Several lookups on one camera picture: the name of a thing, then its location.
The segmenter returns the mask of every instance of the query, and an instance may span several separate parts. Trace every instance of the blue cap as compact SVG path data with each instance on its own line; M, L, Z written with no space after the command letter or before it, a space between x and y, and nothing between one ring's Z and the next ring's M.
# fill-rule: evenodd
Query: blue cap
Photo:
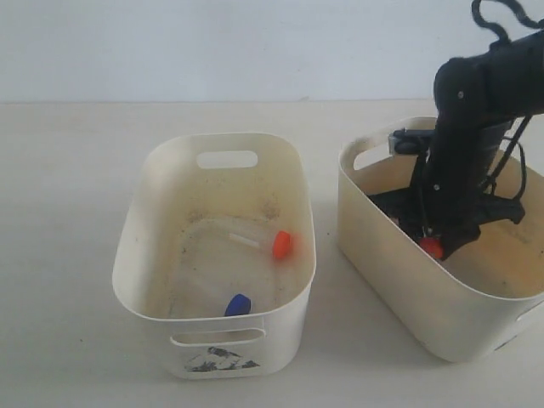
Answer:
M227 309L224 311L224 315L225 317L249 315L249 311L251 309L252 301L249 299L249 297L245 297L239 293L232 298L229 306L227 306Z

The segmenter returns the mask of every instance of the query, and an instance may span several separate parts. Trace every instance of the white plastic bin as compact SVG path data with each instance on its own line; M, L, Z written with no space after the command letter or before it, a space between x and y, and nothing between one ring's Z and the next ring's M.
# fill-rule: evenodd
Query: white plastic bin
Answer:
M544 317L544 178L528 169L527 214L520 225L487 224L477 242L437 263L366 196L410 182L415 158L386 154L375 160L388 135L434 123L410 119L347 146L340 156L338 242L426 349L463 362L486 356ZM359 160L366 165L356 169ZM519 163L511 158L496 193L514 196L519 182Z
M206 234L201 225L215 218L289 231L292 253L277 261ZM112 282L172 374L246 377L285 367L300 344L314 273L308 186L298 153L284 139L196 135L151 152ZM237 293L252 300L251 313L223 317Z

